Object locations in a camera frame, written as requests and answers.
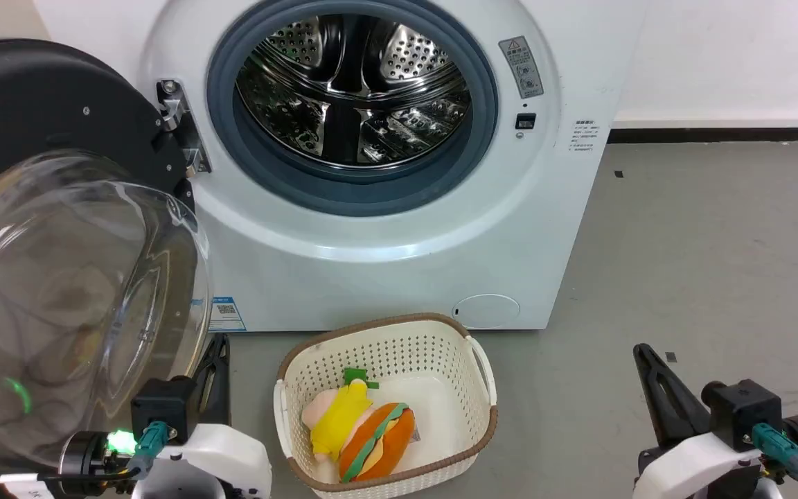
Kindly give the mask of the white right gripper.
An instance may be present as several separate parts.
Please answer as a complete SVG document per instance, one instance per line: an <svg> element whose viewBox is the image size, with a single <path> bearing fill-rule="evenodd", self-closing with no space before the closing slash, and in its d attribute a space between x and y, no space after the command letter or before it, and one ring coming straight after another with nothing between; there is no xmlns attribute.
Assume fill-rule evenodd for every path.
<svg viewBox="0 0 798 499"><path fill-rule="evenodd" d="M757 448L738 452L707 433L709 411L651 345L637 344L632 354L657 448L672 448L647 465L634 486L634 498L690 497L738 468L740 461L762 455Z"/></svg>

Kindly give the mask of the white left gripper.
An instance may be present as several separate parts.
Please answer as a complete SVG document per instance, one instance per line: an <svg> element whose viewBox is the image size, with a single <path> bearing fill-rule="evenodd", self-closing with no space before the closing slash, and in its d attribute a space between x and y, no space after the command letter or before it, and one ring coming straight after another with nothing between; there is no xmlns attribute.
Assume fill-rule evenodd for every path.
<svg viewBox="0 0 798 499"><path fill-rule="evenodd" d="M133 498L272 495L272 465L266 447L230 427L230 354L228 335L213 334L194 372L200 424L184 444L161 449L148 473L136 481Z"/></svg>

